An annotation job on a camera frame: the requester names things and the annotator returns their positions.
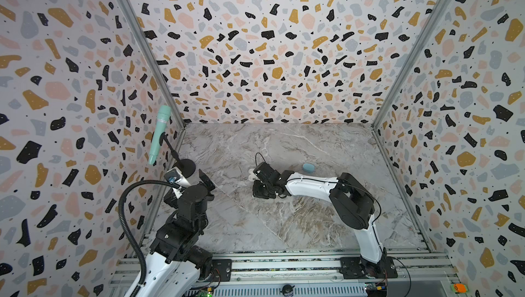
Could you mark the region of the blue earbud charging case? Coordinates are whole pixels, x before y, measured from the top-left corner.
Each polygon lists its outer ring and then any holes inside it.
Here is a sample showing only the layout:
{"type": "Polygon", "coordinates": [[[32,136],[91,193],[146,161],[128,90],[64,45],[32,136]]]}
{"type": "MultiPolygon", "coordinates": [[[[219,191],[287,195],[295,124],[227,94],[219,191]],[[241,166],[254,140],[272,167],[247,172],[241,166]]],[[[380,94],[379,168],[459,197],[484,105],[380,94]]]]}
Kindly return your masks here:
{"type": "Polygon", "coordinates": [[[302,165],[302,169],[306,172],[306,173],[309,173],[309,174],[313,174],[315,172],[315,166],[313,164],[310,164],[310,163],[304,163],[302,165]]]}

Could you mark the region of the white earbud charging case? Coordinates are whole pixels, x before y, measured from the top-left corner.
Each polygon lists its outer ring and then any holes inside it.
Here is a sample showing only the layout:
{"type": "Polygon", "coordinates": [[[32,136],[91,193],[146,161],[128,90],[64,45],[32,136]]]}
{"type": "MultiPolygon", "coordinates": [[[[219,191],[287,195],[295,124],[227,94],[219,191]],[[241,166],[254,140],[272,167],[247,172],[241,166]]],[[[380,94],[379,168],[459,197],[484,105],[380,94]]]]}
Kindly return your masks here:
{"type": "Polygon", "coordinates": [[[250,182],[254,182],[254,181],[256,181],[258,179],[256,174],[254,173],[254,169],[249,169],[248,179],[249,179],[250,182]]]}

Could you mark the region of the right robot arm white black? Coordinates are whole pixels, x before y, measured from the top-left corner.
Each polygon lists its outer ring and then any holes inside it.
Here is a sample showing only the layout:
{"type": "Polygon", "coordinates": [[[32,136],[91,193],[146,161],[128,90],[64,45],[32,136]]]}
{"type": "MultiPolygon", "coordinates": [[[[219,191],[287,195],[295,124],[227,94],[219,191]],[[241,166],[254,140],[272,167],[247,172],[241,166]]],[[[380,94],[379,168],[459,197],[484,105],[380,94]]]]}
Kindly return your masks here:
{"type": "Polygon", "coordinates": [[[252,195],[259,199],[300,196],[330,202],[340,220],[355,234],[359,257],[340,259],[339,272],[345,279],[396,279],[398,273],[392,257],[379,239],[375,222],[375,207],[380,203],[351,174],[333,178],[318,178],[295,171],[278,172],[268,163],[252,170],[252,195]]]}

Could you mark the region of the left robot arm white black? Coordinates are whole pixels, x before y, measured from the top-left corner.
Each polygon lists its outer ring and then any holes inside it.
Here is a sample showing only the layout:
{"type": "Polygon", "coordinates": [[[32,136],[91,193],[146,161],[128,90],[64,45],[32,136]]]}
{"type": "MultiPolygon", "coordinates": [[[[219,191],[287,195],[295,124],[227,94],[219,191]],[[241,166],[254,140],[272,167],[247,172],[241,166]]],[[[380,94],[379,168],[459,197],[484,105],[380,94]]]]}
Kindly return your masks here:
{"type": "Polygon", "coordinates": [[[134,250],[140,265],[139,275],[126,296],[184,296],[212,271],[213,254],[196,245],[209,224],[206,211],[215,196],[214,183],[198,170],[186,178],[174,167],[162,180],[144,180],[128,186],[118,201],[118,216],[124,235],[134,250]],[[125,216],[127,195],[143,185],[166,186],[174,193],[176,205],[171,219],[154,236],[147,255],[131,233],[125,216]]]}

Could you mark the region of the black microphone stand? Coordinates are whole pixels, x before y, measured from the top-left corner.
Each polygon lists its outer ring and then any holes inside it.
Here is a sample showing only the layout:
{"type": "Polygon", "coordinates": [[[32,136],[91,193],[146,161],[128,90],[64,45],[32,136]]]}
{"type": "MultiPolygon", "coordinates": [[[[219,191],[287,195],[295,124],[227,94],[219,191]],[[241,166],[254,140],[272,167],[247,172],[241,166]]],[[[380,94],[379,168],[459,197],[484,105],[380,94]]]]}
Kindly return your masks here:
{"type": "Polygon", "coordinates": [[[166,133],[162,133],[159,138],[159,144],[163,145],[166,142],[172,157],[175,159],[175,167],[181,170],[184,177],[191,177],[196,171],[196,164],[190,159],[180,159],[178,152],[172,147],[169,142],[168,136],[166,133]]]}

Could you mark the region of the mint green microphone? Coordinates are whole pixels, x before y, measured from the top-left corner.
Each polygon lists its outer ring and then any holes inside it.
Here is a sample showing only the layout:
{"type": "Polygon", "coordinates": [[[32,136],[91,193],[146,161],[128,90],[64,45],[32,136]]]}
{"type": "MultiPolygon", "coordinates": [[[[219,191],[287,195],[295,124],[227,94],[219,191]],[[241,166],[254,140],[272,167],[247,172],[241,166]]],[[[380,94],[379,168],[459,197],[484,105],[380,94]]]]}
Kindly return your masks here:
{"type": "Polygon", "coordinates": [[[161,136],[165,132],[167,125],[170,122],[171,117],[171,108],[168,105],[163,105],[159,109],[157,114],[157,123],[154,129],[153,138],[151,141],[150,152],[148,163],[154,165],[157,160],[157,157],[161,150],[161,136]]]}

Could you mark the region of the orange button box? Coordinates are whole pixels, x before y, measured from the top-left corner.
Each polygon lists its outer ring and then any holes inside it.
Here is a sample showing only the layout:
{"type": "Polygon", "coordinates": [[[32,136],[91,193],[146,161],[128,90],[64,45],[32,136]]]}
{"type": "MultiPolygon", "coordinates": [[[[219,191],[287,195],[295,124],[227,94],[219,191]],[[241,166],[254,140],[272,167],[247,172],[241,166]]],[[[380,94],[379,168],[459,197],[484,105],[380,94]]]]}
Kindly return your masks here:
{"type": "Polygon", "coordinates": [[[462,283],[454,283],[454,284],[452,284],[451,290],[455,294],[466,294],[467,292],[469,292],[468,287],[466,285],[462,284],[462,283]]]}

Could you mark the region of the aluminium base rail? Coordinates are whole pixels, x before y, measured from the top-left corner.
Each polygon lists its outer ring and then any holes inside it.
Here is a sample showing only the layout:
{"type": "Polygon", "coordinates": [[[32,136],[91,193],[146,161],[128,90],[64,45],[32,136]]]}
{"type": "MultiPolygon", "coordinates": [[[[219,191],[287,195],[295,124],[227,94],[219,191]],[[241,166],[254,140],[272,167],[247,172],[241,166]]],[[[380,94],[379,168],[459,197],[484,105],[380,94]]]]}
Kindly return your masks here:
{"type": "Polygon", "coordinates": [[[350,251],[218,253],[211,275],[184,296],[283,296],[285,284],[294,296],[453,296],[459,279],[444,253],[388,250],[396,279],[345,279],[340,259],[350,251]]]}

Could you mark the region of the black knob on rail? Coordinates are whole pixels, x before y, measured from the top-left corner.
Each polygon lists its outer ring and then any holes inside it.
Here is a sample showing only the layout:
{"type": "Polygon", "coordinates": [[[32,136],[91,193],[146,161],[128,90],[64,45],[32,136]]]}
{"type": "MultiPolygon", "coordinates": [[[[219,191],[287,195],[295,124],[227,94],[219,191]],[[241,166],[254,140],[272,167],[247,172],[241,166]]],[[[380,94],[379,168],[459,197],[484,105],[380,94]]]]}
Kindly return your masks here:
{"type": "Polygon", "coordinates": [[[280,293],[283,295],[283,297],[293,297],[294,296],[294,287],[291,284],[285,284],[280,293]]]}

